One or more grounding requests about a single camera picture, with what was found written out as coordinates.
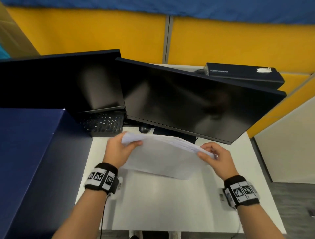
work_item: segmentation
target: sensor device on wrist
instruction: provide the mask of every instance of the sensor device on wrist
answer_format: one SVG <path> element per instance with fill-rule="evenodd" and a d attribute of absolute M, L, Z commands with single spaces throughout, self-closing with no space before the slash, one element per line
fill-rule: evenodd
<path fill-rule="evenodd" d="M 259 204 L 258 193 L 243 176 L 236 175 L 224 181 L 224 194 L 230 207 Z"/>
<path fill-rule="evenodd" d="M 107 193 L 115 193 L 119 185 L 117 178 L 118 169 L 109 163 L 98 164 L 90 173 L 85 182 L 85 188 L 95 191 L 103 190 Z"/>

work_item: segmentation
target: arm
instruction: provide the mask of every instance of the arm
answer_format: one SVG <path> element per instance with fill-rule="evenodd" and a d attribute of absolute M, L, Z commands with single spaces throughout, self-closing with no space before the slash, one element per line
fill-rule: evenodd
<path fill-rule="evenodd" d="M 107 141 L 103 162 L 116 168 L 125 164 L 132 150 L 142 145 L 141 141 L 124 147 L 121 143 L 124 133 Z M 73 208 L 69 218 L 56 231 L 53 239 L 95 239 L 98 234 L 107 194 L 104 191 L 86 189 Z"/>
<path fill-rule="evenodd" d="M 223 180 L 238 175 L 233 159 L 228 150 L 211 142 L 201 146 L 218 156 L 216 160 L 205 153 L 198 152 L 198 157 L 210 164 L 215 173 Z M 237 207 L 244 233 L 248 239 L 284 239 L 279 229 L 267 215 L 260 204 Z"/>

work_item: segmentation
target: hand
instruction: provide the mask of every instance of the hand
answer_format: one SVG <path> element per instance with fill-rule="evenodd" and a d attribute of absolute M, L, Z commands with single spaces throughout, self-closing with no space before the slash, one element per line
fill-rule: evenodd
<path fill-rule="evenodd" d="M 131 152 L 138 146 L 142 145 L 142 141 L 135 141 L 128 144 L 126 147 L 121 143 L 121 140 L 126 132 L 107 140 L 106 151 L 103 163 L 109 163 L 119 169 L 123 166 Z"/>
<path fill-rule="evenodd" d="M 221 179 L 226 180 L 230 177 L 238 175 L 230 151 L 215 142 L 205 143 L 201 146 L 201 148 L 218 156 L 217 159 L 213 159 L 205 153 L 197 153 L 199 158 L 210 164 L 216 175 L 218 175 Z"/>

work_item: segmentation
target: computer mouse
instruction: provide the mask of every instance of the computer mouse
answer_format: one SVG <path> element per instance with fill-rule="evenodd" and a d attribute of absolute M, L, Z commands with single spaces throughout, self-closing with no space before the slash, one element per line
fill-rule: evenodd
<path fill-rule="evenodd" d="M 141 125 L 139 127 L 140 133 L 143 133 L 143 134 L 148 133 L 150 130 L 151 130 L 151 127 L 149 125 L 147 125 L 147 124 Z"/>

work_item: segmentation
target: desk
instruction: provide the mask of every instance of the desk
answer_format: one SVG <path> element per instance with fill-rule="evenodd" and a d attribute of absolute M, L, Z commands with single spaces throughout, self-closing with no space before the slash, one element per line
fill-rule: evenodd
<path fill-rule="evenodd" d="M 124 127 L 123 130 L 140 133 L 136 127 Z M 107 140 L 93 137 L 77 201 L 84 192 L 88 175 L 104 157 Z M 210 141 L 198 138 L 196 145 L 207 142 Z M 253 183 L 260 194 L 261 206 L 286 234 L 247 133 L 232 145 L 220 145 L 231 152 L 240 175 Z M 238 229 L 237 212 L 224 209 L 218 194 L 218 188 L 223 188 L 224 184 L 210 166 L 189 180 L 123 169 L 118 175 L 123 177 L 123 186 L 117 192 L 117 199 L 106 204 L 103 229 L 223 233 L 235 233 Z"/>

